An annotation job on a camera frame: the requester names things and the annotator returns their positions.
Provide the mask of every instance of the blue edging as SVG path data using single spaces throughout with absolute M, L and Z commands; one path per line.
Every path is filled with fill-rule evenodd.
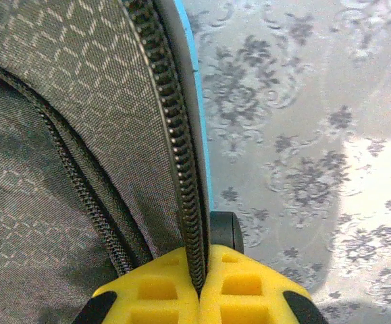
M 205 161 L 205 171 L 207 178 L 207 192 L 209 194 L 209 207 L 213 210 L 213 189 L 211 185 L 211 173 L 210 173 L 210 159 L 209 159 L 209 148 L 207 146 L 207 131 L 205 123 L 205 112 L 203 106 L 203 89 L 201 88 L 201 75 L 198 66 L 197 58 L 197 47 L 195 45 L 194 36 L 192 35 L 192 30 L 190 29 L 189 19 L 186 15 L 186 10 L 184 8 L 183 2 L 181 0 L 174 0 L 176 4 L 177 12 L 180 16 L 180 21 L 182 22 L 186 41 L 189 46 L 190 60 L 192 62 L 192 70 L 194 72 L 195 86 L 197 88 L 197 101 L 200 115 L 200 125 L 201 125 L 201 141 L 203 142 L 203 153 Z

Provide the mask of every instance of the white damask fabric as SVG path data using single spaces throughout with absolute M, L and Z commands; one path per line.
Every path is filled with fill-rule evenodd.
M 330 323 L 391 323 L 391 0 L 185 5 L 215 208 Z

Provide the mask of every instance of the zipper teeth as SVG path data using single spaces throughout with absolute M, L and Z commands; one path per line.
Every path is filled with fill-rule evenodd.
M 124 5 L 140 36 L 160 96 L 182 201 L 182 225 L 192 284 L 200 293 L 206 278 L 202 218 L 188 121 L 174 60 L 163 28 L 150 0 L 129 0 Z
M 132 263 L 128 254 L 123 249 L 122 244 L 118 239 L 118 235 L 108 222 L 106 216 L 104 216 L 100 206 L 95 201 L 94 196 L 90 193 L 85 179 L 80 175 L 81 172 L 78 170 L 78 166 L 73 161 L 69 150 L 66 148 L 61 136 L 55 129 L 54 124 L 42 111 L 40 111 L 40 115 L 44 119 L 45 125 L 47 126 L 49 133 L 53 138 L 54 144 L 57 147 L 57 152 L 61 158 L 63 167 L 67 171 L 77 194 L 84 203 L 84 206 L 87 208 L 90 220 L 107 249 L 115 270 L 119 276 L 128 273 L 132 270 Z

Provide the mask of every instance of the nylon fabric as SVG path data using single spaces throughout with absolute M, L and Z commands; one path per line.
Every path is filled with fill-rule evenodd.
M 43 120 L 0 81 L 0 323 L 69 323 L 115 277 Z
M 79 133 L 154 257 L 183 245 L 160 106 L 121 1 L 0 1 L 0 66 Z

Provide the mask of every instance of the yellow plastic part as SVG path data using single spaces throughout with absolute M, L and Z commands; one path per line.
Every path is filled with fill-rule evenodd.
M 100 287 L 118 297 L 103 324 L 298 324 L 282 293 L 309 293 L 274 270 L 225 246 L 211 246 L 200 300 L 185 249 L 172 251 Z
M 100 287 L 117 299 L 103 324 L 198 323 L 199 299 L 190 277 L 184 248 L 169 252 Z
M 280 273 L 226 246 L 211 247 L 201 292 L 200 324 L 298 324 L 282 293 L 308 291 Z

